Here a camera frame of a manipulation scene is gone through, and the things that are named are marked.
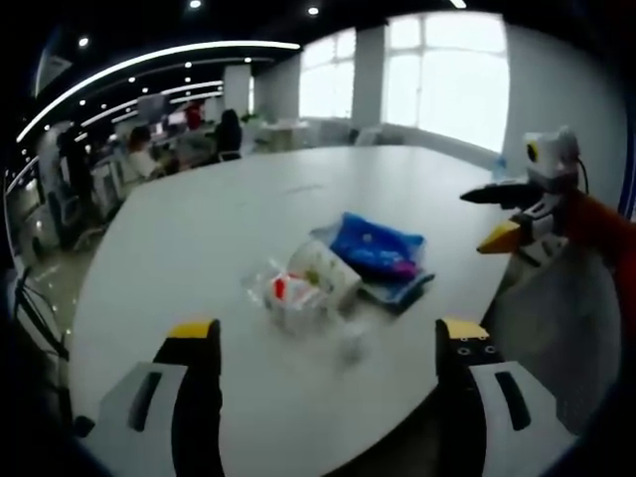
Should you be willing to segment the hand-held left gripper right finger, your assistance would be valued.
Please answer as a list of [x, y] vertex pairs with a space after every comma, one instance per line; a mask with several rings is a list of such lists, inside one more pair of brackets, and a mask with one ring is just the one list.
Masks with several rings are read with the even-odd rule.
[[442, 476], [541, 476], [576, 441], [557, 400], [480, 325], [435, 323]]

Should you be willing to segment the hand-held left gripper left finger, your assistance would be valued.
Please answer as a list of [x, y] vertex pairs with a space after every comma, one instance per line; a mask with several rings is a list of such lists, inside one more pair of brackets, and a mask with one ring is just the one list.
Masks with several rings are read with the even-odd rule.
[[99, 404], [96, 459], [111, 476], [220, 476], [221, 324], [176, 326]]

